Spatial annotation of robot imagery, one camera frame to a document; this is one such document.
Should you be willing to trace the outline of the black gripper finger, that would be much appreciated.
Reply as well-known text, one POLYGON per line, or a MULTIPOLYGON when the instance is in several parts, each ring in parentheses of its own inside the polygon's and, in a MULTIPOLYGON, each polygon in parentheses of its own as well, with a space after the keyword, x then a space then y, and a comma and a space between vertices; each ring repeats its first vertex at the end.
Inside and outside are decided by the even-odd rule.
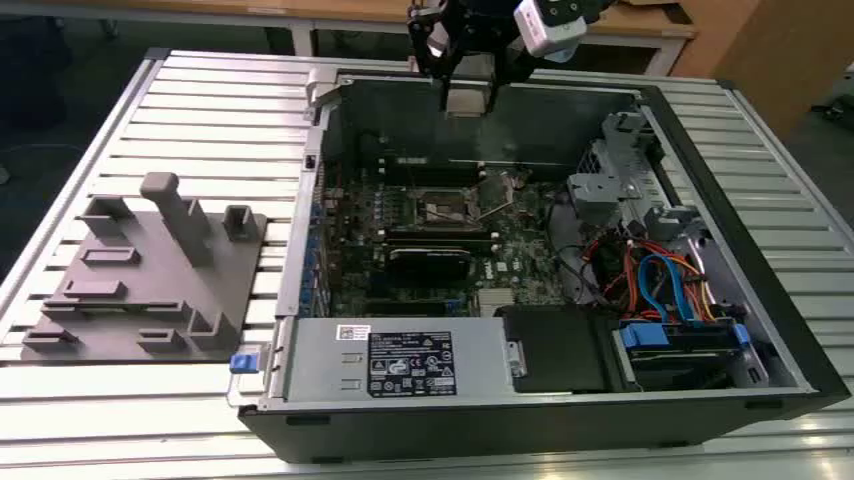
POLYGON ((526 82, 536 70, 536 57, 522 47, 508 47, 494 55, 494 69, 489 82, 486 113, 494 110, 501 88, 513 83, 526 82))
POLYGON ((418 71, 440 84, 440 110, 448 109, 452 76, 462 59, 460 1, 413 1, 408 30, 418 71))

